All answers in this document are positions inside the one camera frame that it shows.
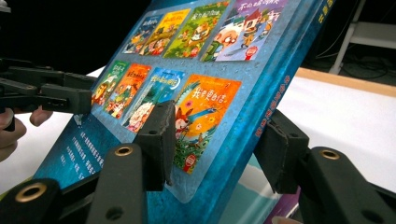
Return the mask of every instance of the metal rivet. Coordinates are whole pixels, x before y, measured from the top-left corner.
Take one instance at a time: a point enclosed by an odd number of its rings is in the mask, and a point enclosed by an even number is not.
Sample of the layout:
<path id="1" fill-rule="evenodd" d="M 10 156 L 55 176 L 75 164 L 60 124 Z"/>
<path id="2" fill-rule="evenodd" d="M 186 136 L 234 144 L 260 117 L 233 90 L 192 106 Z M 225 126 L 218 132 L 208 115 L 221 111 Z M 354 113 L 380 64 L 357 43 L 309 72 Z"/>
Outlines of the metal rivet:
<path id="1" fill-rule="evenodd" d="M 20 203 L 27 203 L 40 197 L 46 190 L 47 186 L 45 184 L 34 183 L 21 189 L 15 196 L 15 200 Z"/>
<path id="2" fill-rule="evenodd" d="M 115 151 L 115 154 L 116 154 L 117 156 L 127 156 L 127 155 L 129 155 L 129 154 L 131 154 L 131 153 L 133 153 L 133 152 L 134 152 L 134 150 L 133 150 L 132 148 L 129 148 L 129 147 L 122 147 L 122 148 L 117 149 L 117 150 Z"/>
<path id="3" fill-rule="evenodd" d="M 320 155 L 329 160 L 338 160 L 340 159 L 340 155 L 338 153 L 331 151 L 329 149 L 323 149 L 320 151 Z"/>

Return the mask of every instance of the orange book cover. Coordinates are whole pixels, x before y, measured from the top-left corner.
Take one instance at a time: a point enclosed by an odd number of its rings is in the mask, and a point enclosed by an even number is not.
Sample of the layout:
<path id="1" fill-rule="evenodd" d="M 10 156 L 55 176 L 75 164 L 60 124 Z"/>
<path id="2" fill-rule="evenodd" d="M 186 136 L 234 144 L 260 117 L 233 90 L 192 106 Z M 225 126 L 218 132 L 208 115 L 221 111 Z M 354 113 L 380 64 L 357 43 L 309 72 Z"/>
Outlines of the orange book cover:
<path id="1" fill-rule="evenodd" d="M 190 76 L 176 100 L 177 167 L 192 173 L 240 85 L 220 77 Z"/>
<path id="2" fill-rule="evenodd" d="M 105 102 L 104 110 L 119 119 L 145 81 L 151 66 L 133 63 Z"/>

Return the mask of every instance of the book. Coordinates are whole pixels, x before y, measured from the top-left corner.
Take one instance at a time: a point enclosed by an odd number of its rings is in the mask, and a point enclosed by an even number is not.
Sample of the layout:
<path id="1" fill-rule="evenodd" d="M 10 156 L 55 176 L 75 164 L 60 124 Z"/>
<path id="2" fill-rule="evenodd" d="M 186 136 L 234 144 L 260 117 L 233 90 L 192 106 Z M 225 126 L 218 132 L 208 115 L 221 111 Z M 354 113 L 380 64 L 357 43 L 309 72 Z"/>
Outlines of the book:
<path id="1" fill-rule="evenodd" d="M 139 28 L 137 28 L 130 37 L 130 41 L 125 44 L 123 53 L 139 53 L 143 46 L 148 41 L 152 32 L 161 21 L 163 15 L 155 15 L 146 17 Z"/>
<path id="2" fill-rule="evenodd" d="M 287 2 L 237 0 L 202 61 L 254 60 Z"/>
<path id="3" fill-rule="evenodd" d="M 228 5 L 229 1 L 224 1 L 196 7 L 163 57 L 196 57 Z"/>
<path id="4" fill-rule="evenodd" d="M 119 119 L 134 99 L 150 69 L 151 66 L 133 63 L 117 86 L 107 91 L 112 92 L 104 103 L 103 109 L 112 117 Z"/>
<path id="5" fill-rule="evenodd" d="M 110 88 L 102 100 L 93 101 L 90 114 L 75 115 L 34 178 L 54 178 L 62 189 L 73 188 L 80 180 L 101 170 L 110 148 L 134 141 L 153 105 L 171 99 L 180 108 L 180 118 L 184 118 L 175 120 L 180 129 L 175 137 L 184 142 L 178 145 L 170 176 L 172 186 L 166 184 L 163 191 L 147 193 L 148 222 L 217 223 L 267 120 L 333 5 L 333 0 L 230 0 L 196 57 L 162 56 L 168 44 L 178 38 L 176 34 L 195 8 L 223 2 L 152 1 L 92 86 L 95 96 L 92 98 L 101 98 L 106 86 L 112 82 L 116 84 L 110 86 L 120 85 L 134 64 L 148 66 L 147 77 L 136 88 L 133 99 L 119 116 L 113 117 L 104 110 L 117 89 Z M 264 42 L 257 49 L 244 52 L 249 60 L 238 57 L 203 61 L 226 20 L 244 7 L 259 8 L 262 17 L 270 11 L 279 12 Z M 140 24 L 156 15 L 163 15 L 162 20 L 140 52 L 124 53 Z M 187 115 L 189 106 L 193 110 Z"/>
<path id="6" fill-rule="evenodd" d="M 153 56 L 161 55 L 189 12 L 189 8 L 184 8 L 166 13 L 157 25 L 155 31 L 146 41 L 146 44 L 141 48 L 139 54 Z"/>

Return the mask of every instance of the cartoon illustration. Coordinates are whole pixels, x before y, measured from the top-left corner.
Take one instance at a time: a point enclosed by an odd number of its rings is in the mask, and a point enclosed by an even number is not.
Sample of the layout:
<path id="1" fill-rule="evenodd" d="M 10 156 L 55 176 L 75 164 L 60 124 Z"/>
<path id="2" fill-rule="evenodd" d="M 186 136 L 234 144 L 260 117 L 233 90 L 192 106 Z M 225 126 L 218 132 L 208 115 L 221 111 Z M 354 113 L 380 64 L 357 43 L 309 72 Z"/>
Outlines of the cartoon illustration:
<path id="1" fill-rule="evenodd" d="M 174 164 L 191 174 L 241 82 L 192 74 L 176 101 Z"/>
<path id="2" fill-rule="evenodd" d="M 220 30 L 204 54 L 202 61 L 215 61 L 225 49 L 236 42 L 239 33 L 240 31 L 238 31 L 238 27 L 224 28 Z"/>
<path id="3" fill-rule="evenodd" d="M 158 24 L 156 30 L 149 37 L 147 42 L 139 47 L 140 55 L 160 55 L 166 48 L 170 39 L 177 32 L 178 26 L 184 21 L 189 9 L 180 11 L 173 11 L 167 13 L 161 22 Z"/>
<path id="4" fill-rule="evenodd" d="M 99 82 L 93 91 L 91 103 L 103 105 L 110 93 L 114 91 L 115 86 L 122 77 L 124 71 L 129 66 L 128 63 L 115 61 L 106 76 L 103 76 L 103 81 Z"/>
<path id="5" fill-rule="evenodd" d="M 126 44 L 122 53 L 138 53 L 149 39 L 149 36 L 160 22 L 162 16 L 163 15 L 145 18 L 140 27 L 132 34 L 130 41 Z"/>
<path id="6" fill-rule="evenodd" d="M 209 23 L 204 22 L 195 29 L 194 33 L 192 34 L 191 38 L 187 43 L 187 47 L 196 46 L 197 44 L 204 43 L 207 37 L 210 34 L 210 27 Z"/>
<path id="7" fill-rule="evenodd" d="M 154 104 L 152 102 L 147 102 L 139 106 L 139 108 L 129 118 L 126 128 L 131 132 L 138 133 L 153 108 Z"/>
<path id="8" fill-rule="evenodd" d="M 196 7 L 163 57 L 196 57 L 228 5 L 229 1 L 224 1 Z"/>
<path id="9" fill-rule="evenodd" d="M 104 110 L 112 117 L 119 119 L 125 108 L 134 99 L 150 69 L 151 67 L 148 65 L 132 64 L 120 80 L 119 85 L 108 97 L 108 100 L 104 104 Z"/>
<path id="10" fill-rule="evenodd" d="M 135 97 L 134 104 L 125 112 L 121 119 L 122 126 L 137 133 L 146 122 L 151 106 L 174 99 L 174 92 L 178 90 L 184 75 L 183 72 L 156 67 Z"/>
<path id="11" fill-rule="evenodd" d="M 221 27 L 221 30 L 234 29 L 237 34 L 236 40 L 218 53 L 214 49 L 219 46 L 215 38 L 201 61 L 254 60 L 287 2 L 288 0 L 236 0 Z"/>

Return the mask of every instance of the clamp jaw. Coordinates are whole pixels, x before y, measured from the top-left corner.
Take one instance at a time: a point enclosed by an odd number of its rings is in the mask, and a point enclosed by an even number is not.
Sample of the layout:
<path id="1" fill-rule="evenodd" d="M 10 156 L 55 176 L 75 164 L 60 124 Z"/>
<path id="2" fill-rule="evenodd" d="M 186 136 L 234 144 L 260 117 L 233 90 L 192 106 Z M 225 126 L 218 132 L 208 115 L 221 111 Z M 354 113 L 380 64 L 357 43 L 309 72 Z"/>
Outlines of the clamp jaw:
<path id="1" fill-rule="evenodd" d="M 0 113 L 6 107 L 32 112 L 44 110 L 73 114 L 91 111 L 90 88 L 95 77 L 55 71 L 0 59 Z"/>
<path id="2" fill-rule="evenodd" d="M 396 195 L 364 179 L 341 151 L 308 148 L 309 138 L 280 111 L 254 154 L 273 191 L 295 194 L 305 224 L 396 223 Z"/>
<path id="3" fill-rule="evenodd" d="M 175 102 L 154 106 L 132 143 L 106 154 L 103 169 L 66 189 L 50 178 L 31 179 L 0 201 L 2 223 L 147 223 L 148 191 L 172 185 Z"/>

